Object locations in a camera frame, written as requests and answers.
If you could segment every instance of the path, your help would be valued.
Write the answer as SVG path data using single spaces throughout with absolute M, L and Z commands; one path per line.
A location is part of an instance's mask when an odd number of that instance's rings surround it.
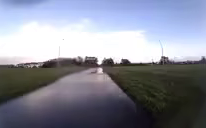
M 0 106 L 0 128 L 144 128 L 134 103 L 89 69 Z

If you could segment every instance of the grass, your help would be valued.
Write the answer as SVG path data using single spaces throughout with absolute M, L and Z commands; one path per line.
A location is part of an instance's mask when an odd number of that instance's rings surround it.
M 153 127 L 191 128 L 206 122 L 197 121 L 204 113 L 206 65 L 123 66 L 104 71 L 137 106 L 151 112 Z
M 0 68 L 0 103 L 83 69 L 85 68 Z

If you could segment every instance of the pole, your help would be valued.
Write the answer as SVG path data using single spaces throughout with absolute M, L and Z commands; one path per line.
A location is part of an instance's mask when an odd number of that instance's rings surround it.
M 59 44 L 59 49 L 58 49 L 58 61 L 57 61 L 57 66 L 58 67 L 60 67 L 60 60 L 59 59 L 60 59 L 60 44 Z
M 161 43 L 160 40 L 159 40 L 159 42 L 160 42 L 160 45 L 161 45 L 161 54 L 162 54 L 161 59 L 162 59 L 162 65 L 164 65 L 164 58 L 162 58 L 162 57 L 164 57 L 164 49 L 163 49 L 163 45 L 162 45 L 162 43 Z

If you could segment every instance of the building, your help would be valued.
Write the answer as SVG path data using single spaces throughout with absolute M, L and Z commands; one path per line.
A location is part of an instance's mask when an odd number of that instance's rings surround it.
M 97 65 L 98 64 L 98 58 L 96 57 L 85 57 L 84 63 L 87 65 Z

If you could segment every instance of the grassy bank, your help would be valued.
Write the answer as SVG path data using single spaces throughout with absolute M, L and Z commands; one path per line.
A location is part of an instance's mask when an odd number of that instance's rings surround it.
M 156 128 L 191 128 L 206 98 L 205 65 L 104 68 L 136 102 L 152 113 Z
M 0 103 L 83 69 L 85 68 L 0 68 Z

